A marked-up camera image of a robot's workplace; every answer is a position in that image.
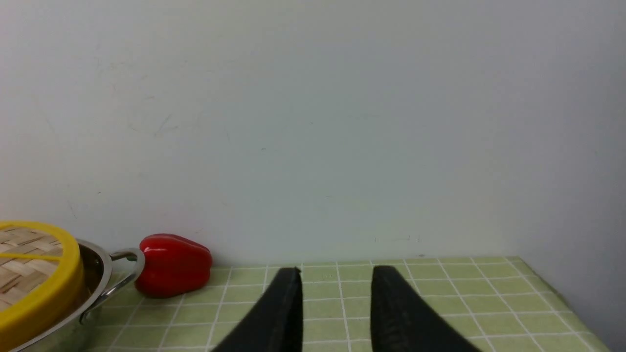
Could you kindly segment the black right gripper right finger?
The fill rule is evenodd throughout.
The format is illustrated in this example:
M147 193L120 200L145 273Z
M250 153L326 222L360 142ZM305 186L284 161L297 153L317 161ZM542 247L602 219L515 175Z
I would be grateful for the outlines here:
M374 352L477 352L479 349L443 319L400 272L373 269L370 339Z

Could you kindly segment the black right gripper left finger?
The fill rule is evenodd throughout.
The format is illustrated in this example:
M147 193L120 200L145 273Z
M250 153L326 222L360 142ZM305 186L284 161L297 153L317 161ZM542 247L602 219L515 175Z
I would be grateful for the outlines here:
M215 352L301 352L303 285L300 269L284 267Z

